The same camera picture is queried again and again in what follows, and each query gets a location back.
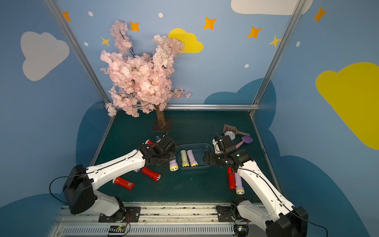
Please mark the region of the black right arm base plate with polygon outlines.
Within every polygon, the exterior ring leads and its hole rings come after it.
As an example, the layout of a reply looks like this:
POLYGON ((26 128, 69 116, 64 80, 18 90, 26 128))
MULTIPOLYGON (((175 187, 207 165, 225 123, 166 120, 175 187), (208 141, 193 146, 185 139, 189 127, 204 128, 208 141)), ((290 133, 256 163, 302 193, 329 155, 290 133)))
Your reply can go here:
POLYGON ((233 206, 217 205, 215 209, 219 222, 234 222, 236 220, 235 208, 233 206))

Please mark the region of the light purple flashlight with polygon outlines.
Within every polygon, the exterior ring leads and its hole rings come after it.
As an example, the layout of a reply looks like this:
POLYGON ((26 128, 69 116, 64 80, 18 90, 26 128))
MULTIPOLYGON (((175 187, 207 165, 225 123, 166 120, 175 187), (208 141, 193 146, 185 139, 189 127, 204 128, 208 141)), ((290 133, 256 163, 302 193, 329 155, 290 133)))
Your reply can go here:
POLYGON ((169 168, 171 172, 177 171, 179 169, 179 166, 176 160, 172 160, 169 162, 169 168))

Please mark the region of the purple flashlight group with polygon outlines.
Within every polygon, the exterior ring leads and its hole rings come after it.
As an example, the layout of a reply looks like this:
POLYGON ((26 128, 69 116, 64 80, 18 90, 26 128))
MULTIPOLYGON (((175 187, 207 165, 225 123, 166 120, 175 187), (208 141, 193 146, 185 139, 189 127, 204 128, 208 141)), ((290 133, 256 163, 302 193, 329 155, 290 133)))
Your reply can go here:
POLYGON ((188 156, 191 167, 198 166, 198 162, 196 161, 192 150, 187 150, 187 156, 188 156))

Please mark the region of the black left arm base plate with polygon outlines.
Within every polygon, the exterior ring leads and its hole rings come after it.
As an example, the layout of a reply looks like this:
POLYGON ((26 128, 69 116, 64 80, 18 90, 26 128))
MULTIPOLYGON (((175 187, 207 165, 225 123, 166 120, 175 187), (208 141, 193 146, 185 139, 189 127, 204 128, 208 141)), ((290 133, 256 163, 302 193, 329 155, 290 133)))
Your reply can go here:
POLYGON ((137 223, 139 221, 141 207, 132 206, 125 207, 119 197, 115 197, 120 209, 112 216, 106 216, 103 213, 100 214, 99 223, 137 223))

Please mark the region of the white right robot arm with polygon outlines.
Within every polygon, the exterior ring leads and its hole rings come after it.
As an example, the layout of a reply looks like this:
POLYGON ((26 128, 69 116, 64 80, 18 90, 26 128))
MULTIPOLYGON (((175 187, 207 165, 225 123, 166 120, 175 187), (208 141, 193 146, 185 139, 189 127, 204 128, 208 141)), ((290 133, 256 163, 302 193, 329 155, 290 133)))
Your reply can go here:
POLYGON ((261 172, 258 164, 245 149, 237 149, 229 136, 215 137, 215 151, 203 158, 206 165, 230 167, 251 187, 264 205, 260 208, 239 198, 231 203, 235 221, 250 222, 265 231, 268 237, 305 237, 308 233, 308 213, 295 207, 261 172))

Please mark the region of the teal plastic storage box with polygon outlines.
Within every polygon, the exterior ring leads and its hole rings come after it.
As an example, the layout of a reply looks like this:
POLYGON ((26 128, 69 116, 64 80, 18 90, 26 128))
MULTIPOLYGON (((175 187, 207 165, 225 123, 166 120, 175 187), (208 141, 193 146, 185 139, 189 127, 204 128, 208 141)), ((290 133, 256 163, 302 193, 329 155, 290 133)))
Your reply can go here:
POLYGON ((182 171, 192 171, 192 170, 201 170, 201 169, 208 169, 210 165, 206 165, 205 162, 203 161, 203 158, 205 155, 208 153, 212 153, 213 148, 211 145, 207 143, 196 143, 196 144, 184 144, 184 145, 179 145, 178 151, 176 153, 176 161, 179 165, 179 169, 182 171), (182 167, 182 160, 181 160, 181 155, 180 151, 181 150, 192 150, 194 157, 196 161, 198 162, 198 166, 196 167, 182 167))

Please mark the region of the pale yellow flashlight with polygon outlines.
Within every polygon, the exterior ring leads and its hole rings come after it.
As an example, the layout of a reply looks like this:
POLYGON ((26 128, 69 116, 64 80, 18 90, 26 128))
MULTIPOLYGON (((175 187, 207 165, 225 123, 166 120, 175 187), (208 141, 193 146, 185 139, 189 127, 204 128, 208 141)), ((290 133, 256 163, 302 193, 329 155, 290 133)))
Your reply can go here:
POLYGON ((187 156, 187 152, 185 150, 180 151, 181 160, 182 160, 182 167, 189 167, 189 160, 187 156))

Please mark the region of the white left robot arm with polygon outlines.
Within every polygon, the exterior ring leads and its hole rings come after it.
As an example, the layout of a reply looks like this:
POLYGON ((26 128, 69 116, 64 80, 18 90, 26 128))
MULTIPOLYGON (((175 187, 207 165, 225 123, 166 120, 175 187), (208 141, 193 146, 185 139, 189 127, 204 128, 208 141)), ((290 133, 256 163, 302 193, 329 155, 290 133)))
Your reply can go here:
POLYGON ((125 221, 127 211, 120 198, 106 195, 98 189, 128 172, 175 160, 177 149, 178 145, 166 135, 155 143, 146 141, 138 149, 109 162, 73 167, 63 186, 71 214, 90 210, 102 214, 106 219, 125 221))

